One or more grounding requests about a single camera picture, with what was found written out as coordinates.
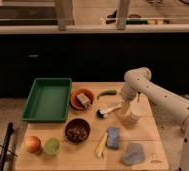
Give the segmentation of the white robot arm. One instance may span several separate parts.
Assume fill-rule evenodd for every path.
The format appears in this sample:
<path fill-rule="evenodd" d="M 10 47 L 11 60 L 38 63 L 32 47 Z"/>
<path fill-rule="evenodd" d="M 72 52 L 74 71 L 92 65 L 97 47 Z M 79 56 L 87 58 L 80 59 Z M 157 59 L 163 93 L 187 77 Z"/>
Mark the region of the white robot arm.
<path fill-rule="evenodd" d="M 137 93 L 142 93 L 176 119 L 184 132 L 179 171 L 189 171 L 189 100 L 152 83 L 151 77 L 152 73 L 147 67 L 127 71 L 121 97 L 132 101 Z"/>

